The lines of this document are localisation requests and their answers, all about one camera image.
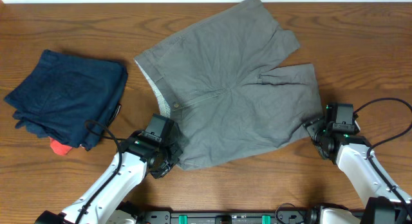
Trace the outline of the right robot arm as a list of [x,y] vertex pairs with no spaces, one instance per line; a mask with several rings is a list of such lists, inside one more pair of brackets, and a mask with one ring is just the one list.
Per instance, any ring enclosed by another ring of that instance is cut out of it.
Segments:
[[366,137],[359,135],[357,110],[331,103],[326,113],[304,124],[317,152],[349,179],[364,205],[360,217],[336,204],[318,205],[305,223],[411,223],[411,196],[379,163]]

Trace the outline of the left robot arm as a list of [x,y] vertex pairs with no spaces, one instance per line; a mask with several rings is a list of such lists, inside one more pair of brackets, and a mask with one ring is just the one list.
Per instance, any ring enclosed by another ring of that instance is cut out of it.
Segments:
[[163,178],[182,154],[181,132],[170,118],[154,114],[148,127],[126,139],[108,133],[117,146],[113,161],[100,178],[60,214],[44,211],[36,223],[106,223],[126,195],[150,174]]

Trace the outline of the grey shorts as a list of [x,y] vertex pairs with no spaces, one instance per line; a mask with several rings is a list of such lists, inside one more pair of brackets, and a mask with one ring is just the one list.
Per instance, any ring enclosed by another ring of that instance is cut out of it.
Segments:
[[182,133],[184,170],[278,150],[322,114],[312,64],[282,66],[300,47],[261,0],[244,0],[135,57],[163,116]]

